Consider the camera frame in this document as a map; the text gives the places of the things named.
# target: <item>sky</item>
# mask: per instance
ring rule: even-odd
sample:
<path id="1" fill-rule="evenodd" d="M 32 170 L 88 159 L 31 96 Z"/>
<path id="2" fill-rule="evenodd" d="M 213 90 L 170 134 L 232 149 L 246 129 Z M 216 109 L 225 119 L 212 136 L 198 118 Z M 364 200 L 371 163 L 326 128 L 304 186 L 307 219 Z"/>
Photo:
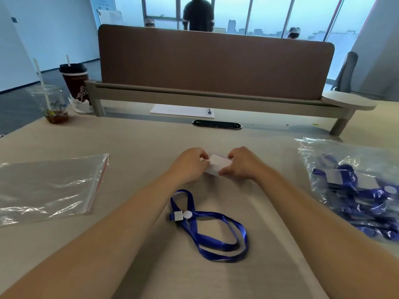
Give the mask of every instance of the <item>sky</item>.
<path id="1" fill-rule="evenodd" d="M 190 0 L 181 0 L 182 10 Z M 245 28 L 250 0 L 216 0 L 215 27 L 226 28 L 236 20 L 236 30 Z M 287 28 L 300 27 L 301 39 L 325 31 L 339 0 L 295 0 Z M 354 30 L 359 33 L 376 0 L 344 0 L 332 32 Z M 125 24 L 142 26 L 141 0 L 115 0 Z M 291 0 L 253 0 L 248 31 L 282 31 Z M 147 14 L 176 17 L 176 0 L 146 0 Z"/>

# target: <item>black shirt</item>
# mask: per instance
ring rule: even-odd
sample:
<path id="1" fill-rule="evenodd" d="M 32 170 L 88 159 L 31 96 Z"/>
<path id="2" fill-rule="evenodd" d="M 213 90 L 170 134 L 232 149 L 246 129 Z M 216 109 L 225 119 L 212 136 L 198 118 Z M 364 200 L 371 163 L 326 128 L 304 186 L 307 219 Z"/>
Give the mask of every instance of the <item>black shirt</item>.
<path id="1" fill-rule="evenodd" d="M 207 0 L 192 0 L 183 11 L 183 23 L 190 22 L 190 30 L 213 30 L 215 23 L 212 5 Z"/>

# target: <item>person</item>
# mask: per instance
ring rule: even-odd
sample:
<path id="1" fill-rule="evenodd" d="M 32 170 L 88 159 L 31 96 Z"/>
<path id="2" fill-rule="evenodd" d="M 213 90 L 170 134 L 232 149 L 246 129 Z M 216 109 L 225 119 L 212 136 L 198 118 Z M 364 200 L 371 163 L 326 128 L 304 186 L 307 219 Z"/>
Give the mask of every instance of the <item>person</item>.
<path id="1" fill-rule="evenodd" d="M 331 299 L 396 299 L 399 260 L 287 181 L 245 147 L 219 171 L 252 179 L 291 232 Z M 33 268 L 0 299 L 111 298 L 173 193 L 209 166 L 202 148 L 184 151 L 154 182 Z"/>
<path id="2" fill-rule="evenodd" d="M 212 5 L 207 0 L 192 0 L 183 11 L 183 28 L 187 30 L 212 32 L 215 25 Z"/>
<path id="3" fill-rule="evenodd" d="M 300 35 L 299 27 L 291 27 L 287 39 L 297 39 Z"/>
<path id="4" fill-rule="evenodd" d="M 155 21 L 154 21 L 154 19 L 146 18 L 146 19 L 145 19 L 145 22 L 144 22 L 144 26 L 145 26 L 145 27 L 149 27 L 149 28 L 155 28 Z"/>

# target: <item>white round button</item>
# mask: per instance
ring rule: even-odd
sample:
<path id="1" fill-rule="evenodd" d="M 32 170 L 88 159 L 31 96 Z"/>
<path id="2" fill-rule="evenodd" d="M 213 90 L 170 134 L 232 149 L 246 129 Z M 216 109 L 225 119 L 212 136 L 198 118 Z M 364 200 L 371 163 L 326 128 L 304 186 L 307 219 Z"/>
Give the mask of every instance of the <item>white round button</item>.
<path id="1" fill-rule="evenodd" d="M 398 191 L 396 190 L 396 188 L 395 187 L 393 187 L 393 186 L 385 186 L 384 187 L 384 190 L 386 191 L 386 192 L 388 192 L 388 193 L 391 193 L 391 194 L 396 194 Z"/>
<path id="2" fill-rule="evenodd" d="M 193 216 L 193 213 L 191 212 L 191 211 L 184 211 L 183 212 L 183 217 L 185 218 L 185 219 L 189 219 L 189 218 L 191 218 Z"/>

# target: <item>brown partition panel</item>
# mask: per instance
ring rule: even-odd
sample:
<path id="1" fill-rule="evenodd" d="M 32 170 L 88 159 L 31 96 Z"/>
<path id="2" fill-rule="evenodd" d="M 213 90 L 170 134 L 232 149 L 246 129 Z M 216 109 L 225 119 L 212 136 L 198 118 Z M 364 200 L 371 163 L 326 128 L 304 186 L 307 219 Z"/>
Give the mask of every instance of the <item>brown partition panel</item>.
<path id="1" fill-rule="evenodd" d="M 331 43 L 102 25 L 106 83 L 319 100 Z"/>

